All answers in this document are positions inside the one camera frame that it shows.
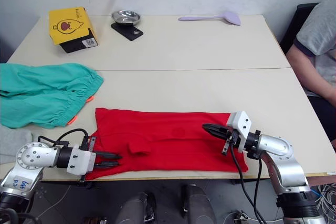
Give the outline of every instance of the person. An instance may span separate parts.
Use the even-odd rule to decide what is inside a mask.
[[[336,150],[336,0],[315,6],[286,57]]]

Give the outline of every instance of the white table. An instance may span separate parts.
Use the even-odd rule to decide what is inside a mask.
[[[130,109],[169,112],[235,112],[245,110],[252,129],[281,136],[293,145],[295,156],[308,176],[336,170],[335,153],[292,69],[194,70],[194,71],[101,71],[104,78],[95,99],[86,104],[78,119],[52,130],[28,126],[36,135],[56,139],[65,131],[96,130],[94,109]],[[80,143],[81,133],[70,135]],[[257,176],[257,163],[246,159],[246,178]],[[11,164],[1,165],[3,176]],[[264,165],[262,177],[267,177]],[[238,178],[237,173],[199,171],[127,172],[99,180],[164,178]],[[72,180],[65,169],[46,168],[45,180]]]
[[[49,65],[76,62],[96,70],[194,70],[288,68],[289,63],[261,15],[241,16],[241,26],[221,20],[178,21],[179,16],[143,16],[144,35],[129,41],[109,16],[90,17],[98,47],[67,54],[49,37],[41,18],[9,62]]]
[[[289,140],[308,176],[336,171],[336,156],[293,70],[261,15],[241,16],[241,26],[220,20],[179,22],[177,16],[143,16],[144,35],[128,41],[110,28],[107,16],[91,17],[99,46],[66,54],[53,45],[40,19],[10,58],[40,66],[77,62],[100,72],[104,83],[95,99],[65,128],[27,128],[56,139],[65,131],[96,130],[94,109],[235,112],[245,110],[253,128]],[[74,133],[68,140],[80,143]],[[257,176],[246,160],[245,177]],[[12,167],[0,165],[0,177]],[[267,177],[264,166],[262,177]],[[198,171],[127,172],[99,178],[238,178],[237,173]],[[46,168],[44,180],[72,180],[64,169]]]

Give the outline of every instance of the metal bowl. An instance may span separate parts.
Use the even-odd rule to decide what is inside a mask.
[[[135,25],[140,21],[140,15],[131,10],[119,10],[111,14],[115,22],[122,25]]]

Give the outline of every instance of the green garment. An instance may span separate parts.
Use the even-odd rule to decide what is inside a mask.
[[[76,63],[0,64],[0,123],[10,128],[65,126],[102,82],[96,71]]]

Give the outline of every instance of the box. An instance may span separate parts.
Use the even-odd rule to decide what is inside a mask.
[[[98,45],[95,32],[84,7],[74,7],[49,12],[49,34],[54,44],[65,52]]]

